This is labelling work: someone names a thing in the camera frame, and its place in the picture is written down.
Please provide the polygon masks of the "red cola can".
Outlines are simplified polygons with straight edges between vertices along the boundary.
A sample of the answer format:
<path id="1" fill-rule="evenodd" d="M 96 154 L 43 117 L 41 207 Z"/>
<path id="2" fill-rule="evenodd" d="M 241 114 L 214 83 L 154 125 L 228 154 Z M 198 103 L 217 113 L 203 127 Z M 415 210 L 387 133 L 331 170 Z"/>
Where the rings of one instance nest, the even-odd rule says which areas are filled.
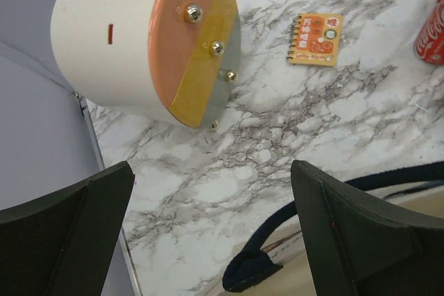
<path id="1" fill-rule="evenodd" d="M 443 0 L 437 0 L 417 35 L 413 49 L 428 64 L 443 65 Z"/>

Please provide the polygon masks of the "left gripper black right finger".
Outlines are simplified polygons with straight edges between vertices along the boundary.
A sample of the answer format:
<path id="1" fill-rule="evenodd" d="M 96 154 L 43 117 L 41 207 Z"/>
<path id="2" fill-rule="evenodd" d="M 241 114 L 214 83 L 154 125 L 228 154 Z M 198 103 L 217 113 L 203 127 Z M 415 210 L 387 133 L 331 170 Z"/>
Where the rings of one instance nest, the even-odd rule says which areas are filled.
<path id="1" fill-rule="evenodd" d="M 292 163 L 291 183 L 317 295 L 443 294 L 443 219 L 305 161 Z"/>

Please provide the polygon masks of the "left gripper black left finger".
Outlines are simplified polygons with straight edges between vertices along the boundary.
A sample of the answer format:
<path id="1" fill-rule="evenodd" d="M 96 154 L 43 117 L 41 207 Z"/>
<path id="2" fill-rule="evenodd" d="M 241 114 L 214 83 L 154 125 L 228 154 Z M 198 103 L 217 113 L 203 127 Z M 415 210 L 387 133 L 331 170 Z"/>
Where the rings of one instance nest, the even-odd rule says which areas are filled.
<path id="1" fill-rule="evenodd" d="M 100 295 L 135 182 L 120 162 L 1 211 L 2 295 Z"/>

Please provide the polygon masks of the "beige canvas tote bag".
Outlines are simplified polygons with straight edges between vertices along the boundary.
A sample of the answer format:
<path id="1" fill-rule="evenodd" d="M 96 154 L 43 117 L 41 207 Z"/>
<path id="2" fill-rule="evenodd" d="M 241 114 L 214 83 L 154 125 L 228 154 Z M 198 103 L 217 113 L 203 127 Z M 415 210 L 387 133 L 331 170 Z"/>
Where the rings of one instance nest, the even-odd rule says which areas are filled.
<path id="1" fill-rule="evenodd" d="M 309 162 L 294 161 L 294 201 L 270 216 L 231 260 L 223 289 L 240 293 L 282 270 L 262 245 L 297 216 L 318 295 L 442 295 L 443 219 L 372 195 L 442 179 L 442 162 L 341 182 Z"/>

